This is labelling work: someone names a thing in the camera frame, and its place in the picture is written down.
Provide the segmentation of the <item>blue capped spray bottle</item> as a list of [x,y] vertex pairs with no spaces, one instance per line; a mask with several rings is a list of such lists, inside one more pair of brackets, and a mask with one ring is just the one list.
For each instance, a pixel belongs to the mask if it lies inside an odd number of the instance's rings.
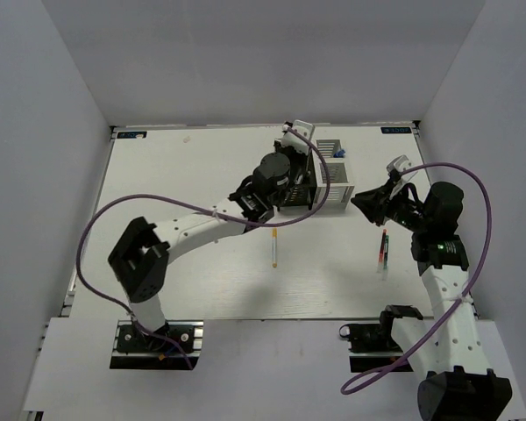
[[346,151],[344,149],[339,149],[338,151],[336,151],[334,154],[333,154],[333,157],[334,158],[344,158],[345,157],[345,154],[346,154]]

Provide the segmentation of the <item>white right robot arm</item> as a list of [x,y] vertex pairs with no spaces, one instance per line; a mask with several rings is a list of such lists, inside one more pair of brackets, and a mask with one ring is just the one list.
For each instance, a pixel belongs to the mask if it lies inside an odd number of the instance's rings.
[[427,290],[435,332],[428,334],[417,310],[388,306],[378,337],[391,350],[401,348],[418,375],[417,406],[423,420],[496,420],[513,390],[492,369],[476,326],[466,288],[469,260],[456,230],[463,210],[462,189],[436,182],[424,201],[412,183],[394,182],[358,193],[351,202],[376,225],[388,220],[412,233],[411,253]]

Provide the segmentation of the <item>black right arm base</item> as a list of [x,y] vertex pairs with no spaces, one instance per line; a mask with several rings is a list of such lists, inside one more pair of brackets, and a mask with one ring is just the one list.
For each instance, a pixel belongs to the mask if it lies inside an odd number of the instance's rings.
[[402,356],[402,349],[391,336],[394,320],[398,318],[423,320],[423,315],[411,305],[387,305],[377,321],[349,323],[339,328],[339,337],[349,343],[352,373],[390,365]]

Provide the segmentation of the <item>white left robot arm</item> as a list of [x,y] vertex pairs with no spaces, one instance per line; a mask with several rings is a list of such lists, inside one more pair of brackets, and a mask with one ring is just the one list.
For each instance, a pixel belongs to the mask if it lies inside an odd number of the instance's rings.
[[157,350],[167,342],[159,292],[167,266],[182,255],[223,238],[242,235],[274,217],[308,172],[310,148],[285,134],[274,151],[227,198],[207,215],[194,212],[163,223],[134,218],[110,252],[108,263],[120,282],[133,316],[138,340]]

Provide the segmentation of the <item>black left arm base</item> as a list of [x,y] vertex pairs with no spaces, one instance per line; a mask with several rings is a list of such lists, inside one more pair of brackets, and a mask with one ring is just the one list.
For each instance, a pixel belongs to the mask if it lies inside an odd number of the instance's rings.
[[202,321],[167,321],[158,332],[176,342],[172,343],[145,335],[130,320],[117,324],[110,357],[110,369],[190,371],[195,368],[203,345]]

